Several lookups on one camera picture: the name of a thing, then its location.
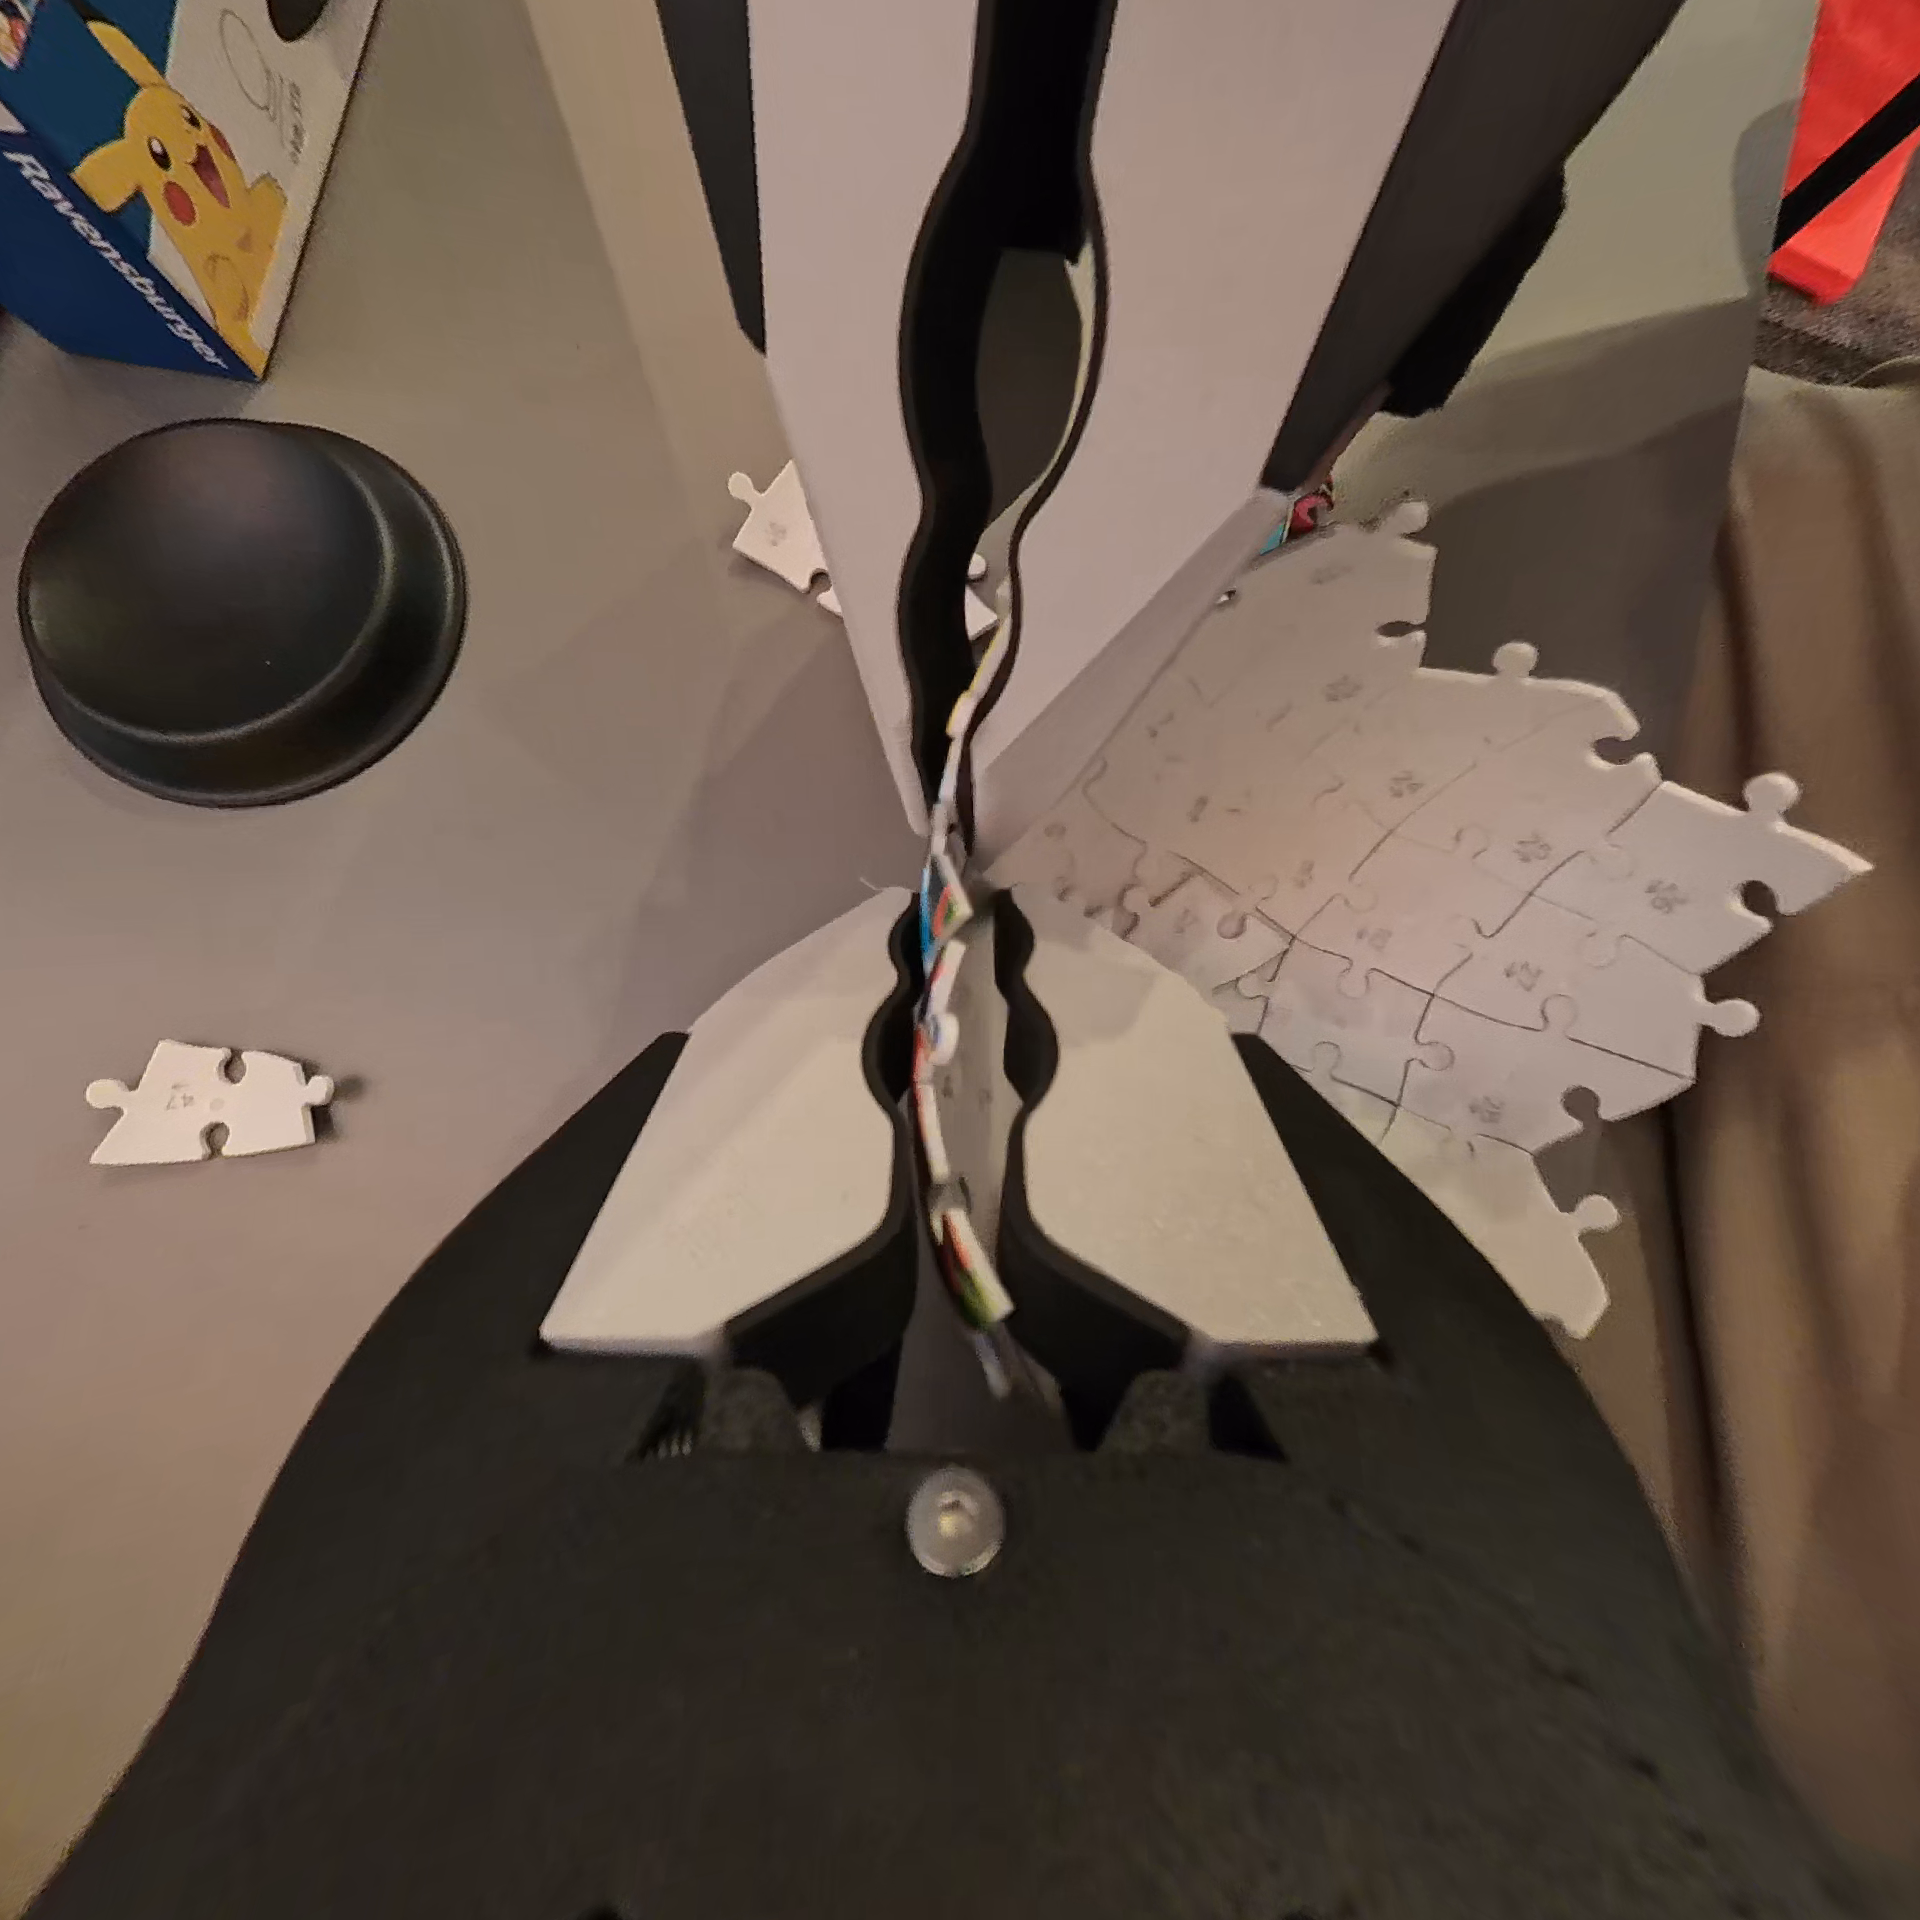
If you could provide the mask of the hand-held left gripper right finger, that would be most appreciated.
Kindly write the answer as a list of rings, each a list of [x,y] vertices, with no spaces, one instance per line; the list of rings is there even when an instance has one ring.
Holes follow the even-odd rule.
[[[1234,1032],[1183,976],[1041,888],[994,909],[1014,1111],[997,1264],[1014,1341],[1090,1448],[1148,1373],[1351,1357],[1375,1323]]]

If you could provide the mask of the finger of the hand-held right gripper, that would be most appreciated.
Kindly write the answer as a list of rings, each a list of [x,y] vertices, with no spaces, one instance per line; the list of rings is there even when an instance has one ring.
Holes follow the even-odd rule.
[[[974,2],[749,2],[764,356],[908,822],[897,589],[921,523],[904,434],[904,276],[968,118]]]
[[[1009,542],[975,852],[1063,795],[1282,511],[1262,469],[1455,5],[1116,5],[1088,181],[1094,349]]]

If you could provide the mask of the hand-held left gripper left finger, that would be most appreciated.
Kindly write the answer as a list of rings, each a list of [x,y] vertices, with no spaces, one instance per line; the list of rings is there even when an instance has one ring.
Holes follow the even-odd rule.
[[[798,1406],[896,1354],[921,1234],[900,1111],[916,960],[911,896],[870,893],[697,1018],[548,1349],[752,1368]]]

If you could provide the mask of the colourful puzzle ball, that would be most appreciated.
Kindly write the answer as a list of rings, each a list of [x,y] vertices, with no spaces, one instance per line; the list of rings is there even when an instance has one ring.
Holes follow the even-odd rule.
[[[1710,978],[1869,872],[1797,822],[1798,782],[1737,803],[1609,759],[1637,715],[1508,643],[1424,662],[1432,550],[1415,500],[1256,564],[983,870],[958,828],[972,687],[919,887],[929,1036],[919,1124],[933,1229],[966,1310],[1014,1341],[997,1264],[1006,1135],[994,909],[1041,888],[1183,976],[1247,1068],[1285,1063],[1360,1135],[1360,1180],[1409,1180],[1553,1332],[1609,1292],[1541,1157],[1696,1080],[1706,1036],[1760,1020]]]

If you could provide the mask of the white-backed puzzle piece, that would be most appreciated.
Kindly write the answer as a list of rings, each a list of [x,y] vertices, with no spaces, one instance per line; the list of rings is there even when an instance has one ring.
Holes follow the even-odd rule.
[[[836,591],[829,584],[813,589],[815,582],[829,580],[829,570],[799,471],[789,462],[767,486],[757,486],[748,474],[734,471],[726,478],[726,491],[742,510],[734,550],[774,573],[793,591],[809,596],[824,612],[840,616]]]
[[[117,1078],[86,1085],[86,1104],[113,1115],[89,1163],[152,1167],[313,1146],[316,1114],[333,1092],[332,1076],[271,1052],[162,1040],[133,1085]]]

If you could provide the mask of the blue puzzle box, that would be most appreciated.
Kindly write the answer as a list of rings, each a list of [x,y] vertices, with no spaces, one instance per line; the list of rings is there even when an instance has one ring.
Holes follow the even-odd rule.
[[[72,354],[256,383],[375,21],[5,2],[5,314]]]

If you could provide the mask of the orange flat object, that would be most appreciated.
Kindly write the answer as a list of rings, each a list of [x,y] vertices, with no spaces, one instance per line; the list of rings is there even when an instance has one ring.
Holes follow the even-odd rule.
[[[1821,2],[1766,275],[1815,303],[1847,298],[1918,142],[1918,5]]]

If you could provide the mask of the black round stand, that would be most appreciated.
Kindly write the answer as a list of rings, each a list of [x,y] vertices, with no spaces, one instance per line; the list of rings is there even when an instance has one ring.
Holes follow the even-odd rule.
[[[463,557],[382,451],[206,418],[77,471],[25,542],[32,683],[86,762],[157,799],[254,810],[356,779],[456,664]]]

